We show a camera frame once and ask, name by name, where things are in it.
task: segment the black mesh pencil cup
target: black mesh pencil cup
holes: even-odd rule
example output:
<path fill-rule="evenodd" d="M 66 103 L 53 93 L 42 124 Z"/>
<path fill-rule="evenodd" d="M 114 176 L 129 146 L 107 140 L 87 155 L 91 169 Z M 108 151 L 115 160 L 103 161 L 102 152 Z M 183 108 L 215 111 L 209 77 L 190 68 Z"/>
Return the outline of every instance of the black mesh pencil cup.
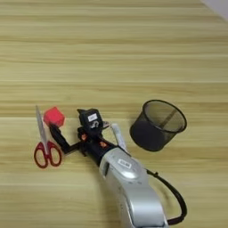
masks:
<path fill-rule="evenodd" d="M 147 151 L 160 151 L 187 127 L 184 114 L 171 103 L 151 100 L 130 129 L 134 142 Z"/>

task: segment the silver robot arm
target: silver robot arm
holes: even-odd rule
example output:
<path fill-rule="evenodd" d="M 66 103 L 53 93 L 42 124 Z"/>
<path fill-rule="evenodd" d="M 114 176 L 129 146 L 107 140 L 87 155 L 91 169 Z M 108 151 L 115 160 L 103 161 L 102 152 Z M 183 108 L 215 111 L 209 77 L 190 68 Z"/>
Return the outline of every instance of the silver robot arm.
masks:
<path fill-rule="evenodd" d="M 136 159 L 115 148 L 103 156 L 100 172 L 118 200 L 123 227 L 168 227 L 159 197 Z"/>

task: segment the black cable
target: black cable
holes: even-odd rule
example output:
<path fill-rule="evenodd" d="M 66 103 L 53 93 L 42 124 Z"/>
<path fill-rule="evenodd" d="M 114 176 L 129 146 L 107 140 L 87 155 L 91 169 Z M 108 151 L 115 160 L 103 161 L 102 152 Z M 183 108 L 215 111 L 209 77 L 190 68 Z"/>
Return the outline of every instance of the black cable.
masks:
<path fill-rule="evenodd" d="M 153 173 L 148 169 L 146 169 L 146 171 L 147 171 L 148 175 L 152 175 L 153 177 L 160 180 L 175 195 L 175 197 L 181 207 L 182 214 L 178 217 L 168 219 L 167 223 L 169 225 L 181 223 L 184 220 L 184 218 L 187 216 L 188 209 L 187 209 L 186 203 L 185 203 L 182 195 L 180 194 L 180 192 L 173 185 L 171 185 L 168 181 L 166 181 L 165 179 L 160 177 L 159 173 Z"/>

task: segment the wood grain surface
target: wood grain surface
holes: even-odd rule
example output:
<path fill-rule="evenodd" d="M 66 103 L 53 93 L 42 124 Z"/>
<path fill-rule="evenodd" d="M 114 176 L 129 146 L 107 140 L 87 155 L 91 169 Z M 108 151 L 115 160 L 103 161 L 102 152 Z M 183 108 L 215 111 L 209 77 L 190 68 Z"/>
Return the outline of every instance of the wood grain surface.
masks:
<path fill-rule="evenodd" d="M 158 153 L 129 136 L 150 99 L 188 119 Z M 228 224 L 228 24 L 200 1 L 0 0 L 0 227 L 119 227 L 92 160 L 76 152 L 58 168 L 35 165 L 36 104 L 59 107 L 70 143 L 77 108 L 119 123 L 132 155 L 186 199 L 189 215 L 176 227 Z M 151 186 L 167 217 L 177 216 L 170 192 Z"/>

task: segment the red block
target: red block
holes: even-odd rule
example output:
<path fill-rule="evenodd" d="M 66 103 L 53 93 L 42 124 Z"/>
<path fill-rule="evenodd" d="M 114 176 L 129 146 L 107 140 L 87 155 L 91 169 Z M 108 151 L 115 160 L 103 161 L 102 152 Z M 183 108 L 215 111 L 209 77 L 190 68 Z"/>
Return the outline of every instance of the red block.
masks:
<path fill-rule="evenodd" d="M 64 115 L 56 107 L 51 108 L 44 114 L 44 122 L 48 126 L 50 123 L 53 123 L 57 126 L 63 126 L 64 120 Z"/>

